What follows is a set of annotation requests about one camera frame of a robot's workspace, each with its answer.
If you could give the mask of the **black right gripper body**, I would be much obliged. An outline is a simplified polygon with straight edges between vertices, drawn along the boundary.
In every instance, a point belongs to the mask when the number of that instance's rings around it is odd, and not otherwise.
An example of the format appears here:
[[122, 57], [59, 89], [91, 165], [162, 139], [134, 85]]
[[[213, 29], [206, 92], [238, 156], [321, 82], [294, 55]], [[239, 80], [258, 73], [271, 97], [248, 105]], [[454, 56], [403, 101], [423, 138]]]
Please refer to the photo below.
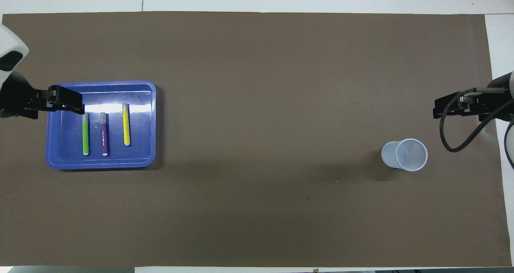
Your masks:
[[483, 121], [489, 113], [500, 107], [502, 104], [510, 100], [510, 78], [496, 78], [488, 85], [488, 88], [505, 88], [506, 92], [502, 94], [481, 94], [479, 102], [485, 105], [486, 114], [479, 115], [479, 121]]

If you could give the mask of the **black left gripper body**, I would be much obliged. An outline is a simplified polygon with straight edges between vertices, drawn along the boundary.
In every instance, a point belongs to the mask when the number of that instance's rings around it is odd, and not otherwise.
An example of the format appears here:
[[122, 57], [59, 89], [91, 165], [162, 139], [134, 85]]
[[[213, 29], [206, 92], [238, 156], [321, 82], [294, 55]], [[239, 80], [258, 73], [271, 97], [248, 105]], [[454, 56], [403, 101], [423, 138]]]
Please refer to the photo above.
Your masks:
[[48, 111], [43, 92], [33, 88], [21, 74], [11, 73], [1, 87], [0, 117], [38, 119], [39, 111]]

